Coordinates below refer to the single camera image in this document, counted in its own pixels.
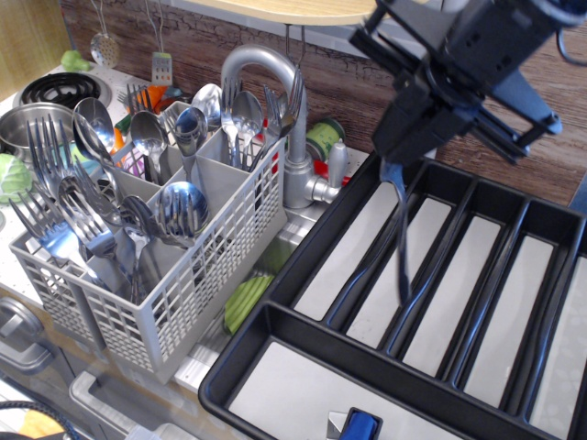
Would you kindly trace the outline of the black blue robot arm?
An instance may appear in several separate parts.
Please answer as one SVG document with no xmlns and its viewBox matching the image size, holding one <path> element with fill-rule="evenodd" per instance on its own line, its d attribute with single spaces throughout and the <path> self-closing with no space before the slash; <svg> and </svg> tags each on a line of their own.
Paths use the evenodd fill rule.
<svg viewBox="0 0 587 440">
<path fill-rule="evenodd" d="M 469 1 L 456 12 L 377 2 L 350 42 L 393 76 L 372 135 L 382 162 L 408 166 L 468 133 L 511 163 L 527 156 L 562 124 L 519 68 L 585 19 L 583 1 Z"/>
</svg>

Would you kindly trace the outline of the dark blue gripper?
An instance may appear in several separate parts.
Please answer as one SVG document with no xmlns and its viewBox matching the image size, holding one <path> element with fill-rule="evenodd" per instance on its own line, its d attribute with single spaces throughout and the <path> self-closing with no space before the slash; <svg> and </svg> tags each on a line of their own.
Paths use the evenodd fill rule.
<svg viewBox="0 0 587 440">
<path fill-rule="evenodd" d="M 459 88 L 444 72 L 403 72 L 394 86 L 396 95 L 372 136 L 382 160 L 408 166 L 471 127 L 475 93 Z"/>
</svg>

